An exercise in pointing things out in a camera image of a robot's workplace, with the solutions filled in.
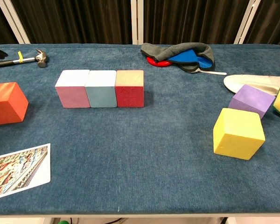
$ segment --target light blue block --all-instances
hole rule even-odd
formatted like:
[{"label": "light blue block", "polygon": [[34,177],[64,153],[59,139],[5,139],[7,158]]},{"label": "light blue block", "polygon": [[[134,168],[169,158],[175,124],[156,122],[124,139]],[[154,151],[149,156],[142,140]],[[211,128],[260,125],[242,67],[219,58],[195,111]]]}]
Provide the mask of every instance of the light blue block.
[{"label": "light blue block", "polygon": [[114,70],[90,71],[85,85],[90,107],[117,107],[115,81]]}]

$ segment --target hammer head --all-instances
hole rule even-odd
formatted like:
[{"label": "hammer head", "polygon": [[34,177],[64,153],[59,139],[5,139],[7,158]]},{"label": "hammer head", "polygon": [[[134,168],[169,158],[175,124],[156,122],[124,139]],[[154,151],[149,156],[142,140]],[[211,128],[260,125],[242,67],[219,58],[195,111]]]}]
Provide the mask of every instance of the hammer head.
[{"label": "hammer head", "polygon": [[35,57],[36,61],[37,61],[37,65],[40,68],[45,68],[46,67],[46,61],[47,61],[47,54],[46,52],[36,49],[36,51],[38,52],[38,55]]}]

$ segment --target white frame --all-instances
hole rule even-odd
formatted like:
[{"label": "white frame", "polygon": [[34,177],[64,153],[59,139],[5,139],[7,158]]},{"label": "white frame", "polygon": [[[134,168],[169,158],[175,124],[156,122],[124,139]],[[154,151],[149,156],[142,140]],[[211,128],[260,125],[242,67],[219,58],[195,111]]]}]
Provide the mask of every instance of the white frame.
[{"label": "white frame", "polygon": [[133,40],[133,44],[138,44],[137,0],[131,0],[131,18],[132,18],[132,40]]},{"label": "white frame", "polygon": [[238,29],[237,36],[234,40],[234,44],[242,44],[244,42],[260,2],[261,0],[249,1],[241,25]]},{"label": "white frame", "polygon": [[138,18],[138,44],[143,44],[144,35],[144,1],[137,0],[137,18]]},{"label": "white frame", "polygon": [[18,42],[21,44],[30,43],[28,36],[22,26],[22,23],[17,15],[17,12],[14,9],[14,6],[11,0],[0,0],[0,8],[5,15],[12,31],[14,32],[15,37]]}]

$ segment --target colorful pattern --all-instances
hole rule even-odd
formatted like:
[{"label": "colorful pattern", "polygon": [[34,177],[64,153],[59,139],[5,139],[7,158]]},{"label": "colorful pattern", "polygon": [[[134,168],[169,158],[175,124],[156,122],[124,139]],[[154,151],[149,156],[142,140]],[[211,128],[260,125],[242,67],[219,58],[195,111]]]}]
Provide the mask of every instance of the colorful pattern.
[{"label": "colorful pattern", "polygon": [[0,195],[29,185],[48,147],[39,147],[0,158]]}]

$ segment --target green object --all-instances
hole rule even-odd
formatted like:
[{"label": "green object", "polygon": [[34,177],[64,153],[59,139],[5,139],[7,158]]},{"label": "green object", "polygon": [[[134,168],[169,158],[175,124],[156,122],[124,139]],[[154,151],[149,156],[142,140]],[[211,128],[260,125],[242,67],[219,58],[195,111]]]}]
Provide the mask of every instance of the green object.
[{"label": "green object", "polygon": [[58,224],[70,224],[70,223],[68,221],[63,220],[63,221],[60,221]]}]

